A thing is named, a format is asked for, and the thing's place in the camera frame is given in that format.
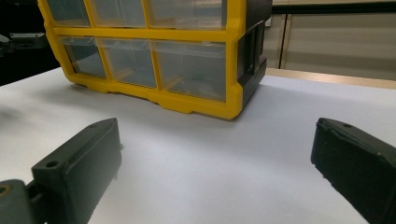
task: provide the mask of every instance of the black object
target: black object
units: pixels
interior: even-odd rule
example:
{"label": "black object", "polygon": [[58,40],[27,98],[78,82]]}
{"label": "black object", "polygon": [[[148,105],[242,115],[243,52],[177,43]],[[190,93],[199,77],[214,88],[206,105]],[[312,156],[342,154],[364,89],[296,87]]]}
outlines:
{"label": "black object", "polygon": [[117,120],[96,122],[36,164],[27,187],[0,182],[0,223],[88,223],[120,164]]}
{"label": "black object", "polygon": [[238,83],[243,88],[243,106],[265,75],[267,58],[263,52],[265,22],[271,18],[272,0],[247,0],[246,33],[238,42]]}
{"label": "black object", "polygon": [[396,2],[340,3],[273,6],[273,14],[355,14],[355,13],[393,13]]}
{"label": "black object", "polygon": [[368,222],[396,223],[396,148],[337,120],[317,125],[312,163]]}
{"label": "black object", "polygon": [[60,66],[45,32],[36,0],[0,0],[0,86]]}

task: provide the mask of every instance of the screw hole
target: screw hole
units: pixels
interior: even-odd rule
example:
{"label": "screw hole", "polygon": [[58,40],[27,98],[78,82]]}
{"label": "screw hole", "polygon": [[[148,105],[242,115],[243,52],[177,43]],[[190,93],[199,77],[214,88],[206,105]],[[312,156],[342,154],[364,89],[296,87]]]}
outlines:
{"label": "screw hole", "polygon": [[9,192],[10,190],[11,190],[11,186],[8,186],[8,185],[0,186],[0,197],[2,197],[3,195],[6,195],[7,192]]}
{"label": "screw hole", "polygon": [[47,163],[46,167],[51,168],[51,167],[55,167],[58,165],[57,161],[50,161],[49,163]]}

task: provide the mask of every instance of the white table surface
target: white table surface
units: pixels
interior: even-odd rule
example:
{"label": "white table surface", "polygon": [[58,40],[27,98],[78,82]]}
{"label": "white table surface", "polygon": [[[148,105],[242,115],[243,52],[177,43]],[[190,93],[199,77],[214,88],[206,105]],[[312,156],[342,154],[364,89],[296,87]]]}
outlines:
{"label": "white table surface", "polygon": [[55,69],[0,87],[0,180],[27,184],[67,139],[117,118],[119,178],[90,223],[367,223],[310,162],[320,117],[396,146],[392,90],[267,76],[227,121],[89,91]]}

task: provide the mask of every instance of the yellow plastic frame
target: yellow plastic frame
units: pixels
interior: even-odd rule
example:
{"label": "yellow plastic frame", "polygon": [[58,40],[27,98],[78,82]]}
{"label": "yellow plastic frame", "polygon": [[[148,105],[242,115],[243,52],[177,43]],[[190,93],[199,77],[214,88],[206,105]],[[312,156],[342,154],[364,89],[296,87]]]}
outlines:
{"label": "yellow plastic frame", "polygon": [[[50,46],[56,59],[61,64],[68,80],[87,86],[93,91],[103,93],[121,92],[132,96],[146,98],[151,102],[159,104],[163,108],[175,110],[181,113],[189,114],[194,111],[224,119],[232,119],[242,111],[243,89],[237,82],[236,77],[238,41],[246,31],[247,1],[227,0],[226,28],[224,30],[215,31],[154,29],[149,27],[148,22],[146,22],[146,28],[129,29],[96,27],[93,22],[91,1],[83,1],[88,11],[88,18],[92,27],[75,28],[56,26],[52,20],[47,1],[38,0],[38,6],[45,20],[45,28]],[[147,21],[149,14],[146,0],[142,0],[142,4],[145,19]],[[125,84],[114,80],[110,74],[106,60],[102,60],[106,71],[106,79],[76,74],[64,46],[58,41],[59,35],[223,42],[226,45],[225,103],[163,90],[157,63],[153,63],[157,89]],[[101,58],[104,59],[104,50],[102,48],[98,48],[98,50]],[[152,51],[151,56],[155,62],[155,52]]]}

